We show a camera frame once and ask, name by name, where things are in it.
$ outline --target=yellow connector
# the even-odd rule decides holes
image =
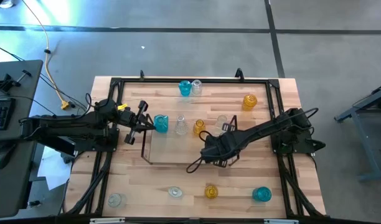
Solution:
[[[70,104],[67,101],[62,100],[62,105],[60,106],[60,109],[66,110]]]

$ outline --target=yellow cable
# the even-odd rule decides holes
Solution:
[[[26,4],[26,2],[24,0],[22,0],[22,2],[26,5],[26,7],[30,10],[30,12],[33,14],[33,16],[37,19],[37,21],[39,21],[39,24],[40,26],[42,27],[42,30],[44,31],[44,34],[45,34],[45,37],[47,39],[47,50],[49,50],[49,38],[48,38],[48,34],[47,34],[47,31],[45,31],[45,28],[44,26],[42,25],[41,21],[39,20],[39,18],[35,15],[35,13],[33,12],[33,10],[31,10],[31,8]],[[61,100],[62,102],[62,105],[61,105],[61,108],[64,110],[66,108],[68,108],[69,106],[69,103],[67,101],[65,101],[62,96],[60,95],[59,91],[58,91],[58,86],[56,85],[56,83],[54,82],[54,79],[52,79],[52,75],[49,73],[49,69],[48,69],[48,64],[49,64],[49,61],[48,61],[48,54],[49,53],[45,53],[45,63],[44,63],[44,66],[45,66],[45,71],[47,72],[47,75],[48,75],[48,78],[49,80],[51,81],[51,83],[54,85],[55,87],[55,91],[56,91],[56,94],[58,95],[59,99]]]

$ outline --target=computer equipment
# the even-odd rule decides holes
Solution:
[[[0,130],[5,130],[15,107],[15,99],[0,98]]]
[[[13,150],[16,148],[15,142],[7,142],[0,148],[0,169],[8,164]]]

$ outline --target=desk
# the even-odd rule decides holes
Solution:
[[[12,87],[9,91],[12,96],[34,97],[42,68],[41,60],[29,60],[22,62],[0,62],[0,80],[5,74],[9,74],[14,80],[22,75],[22,70],[27,70],[32,77],[25,77],[20,87]],[[0,131],[0,141],[18,139],[20,125],[18,120],[29,116],[31,100],[16,98],[15,107],[11,120],[6,130]],[[12,152],[9,163],[0,170],[0,217],[11,217],[20,208],[24,208],[30,193],[31,182],[29,175],[35,142],[20,142]]]
[[[106,98],[110,80],[111,77],[95,77],[91,93],[93,101]],[[214,88],[208,86],[204,85],[203,95],[197,100],[199,103],[194,102],[191,111],[184,107],[177,108],[164,100],[181,97],[177,84],[170,83],[127,83],[122,103],[129,104],[135,110],[140,100],[146,100],[149,104],[147,112],[152,118],[162,113],[167,114],[171,121],[175,120],[178,113],[185,114],[190,120],[202,118],[208,123],[214,122],[220,114],[236,114],[239,128],[246,128],[270,119],[263,87],[260,89],[248,84],[238,87],[234,84],[214,84]],[[285,110],[301,107],[295,79],[280,79],[280,87]],[[242,99],[249,92],[256,94],[258,104],[253,112],[241,112],[239,108]],[[141,158],[142,135],[136,134],[134,145],[124,144],[129,129],[122,126],[119,128],[119,145],[113,154],[106,188],[104,217],[285,218],[278,163],[271,152],[269,138],[249,144],[240,154],[240,160],[231,168],[207,164],[195,173],[187,174],[187,164],[149,165]],[[150,142],[151,138],[147,138],[145,149],[150,149]],[[94,152],[85,152],[74,164],[66,192],[67,209],[74,206],[88,187],[94,159]],[[300,154],[294,155],[294,161],[300,188],[310,202],[321,213],[325,213],[313,161]],[[204,197],[204,188],[209,184],[216,185],[219,190],[219,196],[212,200]],[[171,186],[180,187],[184,196],[181,199],[171,198],[167,192]],[[273,193],[267,203],[257,203],[251,198],[253,189],[261,186],[269,187]],[[99,189],[96,192],[93,211]],[[111,208],[107,205],[107,198],[112,193],[126,195],[127,204],[124,208]],[[289,194],[292,209],[296,211],[293,191],[289,190]]]

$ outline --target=wooden table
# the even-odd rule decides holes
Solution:
[[[106,98],[110,80],[111,77],[95,77],[91,93],[93,101]],[[282,78],[279,81],[285,110],[301,107],[295,79]],[[248,93],[255,94],[258,98],[258,104],[252,112],[240,109],[242,99]],[[172,123],[177,115],[184,114],[190,128],[195,119],[204,119],[208,125],[214,125],[217,116],[221,114],[227,115],[228,119],[236,114],[239,129],[270,120],[265,87],[259,84],[206,83],[203,85],[202,96],[184,98],[179,95],[177,84],[126,83],[122,103],[127,103],[133,110],[137,110],[140,100],[146,100],[149,104],[147,112],[152,118],[157,114],[166,114]],[[278,114],[275,94],[273,100],[275,114]],[[120,126],[119,145],[113,154],[106,188],[104,217],[286,217],[278,163],[276,156],[271,152],[269,137],[250,143],[240,154],[240,160],[231,168],[224,169],[205,164],[195,173],[187,174],[185,169],[188,164],[183,162],[198,158],[201,149],[198,144],[193,151],[169,151],[177,155],[160,161],[172,162],[176,161],[177,157],[182,161],[180,163],[149,165],[141,158],[142,135],[136,134],[134,145],[124,144],[123,140],[128,132],[128,128]],[[148,134],[146,149],[150,150],[150,142],[151,137]],[[66,209],[72,208],[88,187],[94,159],[94,152],[85,152],[74,164],[66,193]],[[314,162],[301,154],[294,155],[294,162],[301,190],[318,211],[325,213]],[[219,196],[215,199],[204,196],[204,189],[209,184],[218,187]],[[171,186],[180,187],[184,196],[169,196],[167,190]],[[273,196],[269,202],[252,200],[253,189],[261,186],[271,189]],[[93,210],[98,200],[99,188],[95,192]],[[124,208],[111,208],[107,205],[107,198],[112,193],[126,195],[127,203]],[[292,209],[296,212],[294,193],[289,190],[289,194]]]

